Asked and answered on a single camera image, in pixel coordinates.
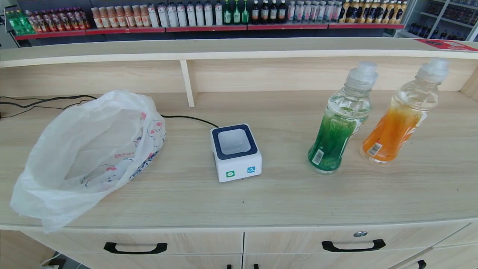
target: red label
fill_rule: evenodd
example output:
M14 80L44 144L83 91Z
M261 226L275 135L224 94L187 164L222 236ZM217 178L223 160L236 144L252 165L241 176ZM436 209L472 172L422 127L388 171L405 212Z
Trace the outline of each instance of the red label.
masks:
M478 49L472 48L467 45L463 45L454 40L437 40L437 39L415 39L416 41L425 43L435 48L439 49L449 49L449 50L467 50L467 51L478 51Z

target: bottle label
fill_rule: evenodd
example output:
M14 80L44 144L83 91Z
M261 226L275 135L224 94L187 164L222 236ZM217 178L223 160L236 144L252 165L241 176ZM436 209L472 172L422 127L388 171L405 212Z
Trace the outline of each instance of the bottle label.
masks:
M259 10L252 10L252 19L253 20L259 19Z
M279 19L285 19L285 10L279 10Z
M277 10L271 10L271 19L275 20L277 18Z
M263 20L266 20L269 17L269 10L262 10L261 17Z

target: bottle cap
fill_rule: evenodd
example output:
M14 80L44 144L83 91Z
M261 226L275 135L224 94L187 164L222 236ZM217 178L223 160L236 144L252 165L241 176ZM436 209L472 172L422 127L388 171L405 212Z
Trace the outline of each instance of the bottle cap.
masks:
M372 62L359 62L358 67L352 69L345 84L358 90L371 90L379 77L377 64Z
M432 58L428 64L423 64L417 77L432 83L441 83L448 75L449 61L443 58Z

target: orange drink bottle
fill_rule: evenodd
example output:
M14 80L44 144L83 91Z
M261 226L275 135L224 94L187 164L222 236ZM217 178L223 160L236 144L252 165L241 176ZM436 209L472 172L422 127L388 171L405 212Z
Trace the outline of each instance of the orange drink bottle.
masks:
M438 85L448 74L448 61L432 58L415 80L403 85L372 133L363 141L361 154L377 163L394 160L402 145L438 105Z

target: yellow bottle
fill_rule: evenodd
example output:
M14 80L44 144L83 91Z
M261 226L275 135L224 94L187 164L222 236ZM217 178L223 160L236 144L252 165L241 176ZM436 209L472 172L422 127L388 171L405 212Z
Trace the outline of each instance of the yellow bottle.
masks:
M401 17L402 16L402 1L397 1L397 4L395 5L395 7L393 8L393 16L392 18L389 20L389 24L396 24L397 23L397 17Z
M396 0L391 0L390 1L390 4L388 5L387 7L387 10L388 10L388 16L385 17L385 19L382 20L382 23L389 23L392 18L394 18L394 15L395 15L395 3L397 1Z
M377 15L377 8L379 6L380 6L379 0L374 0L373 4L370 6L369 15L367 16L367 19L365 20L366 23L373 22L373 20L375 19L375 16Z
M359 23L365 23L367 18L369 17L369 12L370 12L370 0L366 0L365 4L363 5L363 13L362 16L358 19Z
M342 18L338 19L339 23L345 22L345 19L347 17L350 17L350 13L348 11L348 9L350 8L350 3L349 2L350 2L350 0L345 0L344 5L342 6L342 9L344 10L344 15L342 16Z
M346 18L346 22L354 23L357 20L357 12L359 11L359 0L354 0L352 3L352 11L350 12L350 17Z
M402 8L401 10L398 11L399 14L397 14L396 16L396 20L395 20L396 24L402 23L403 15L405 14L406 10L407 10L407 1L403 1Z

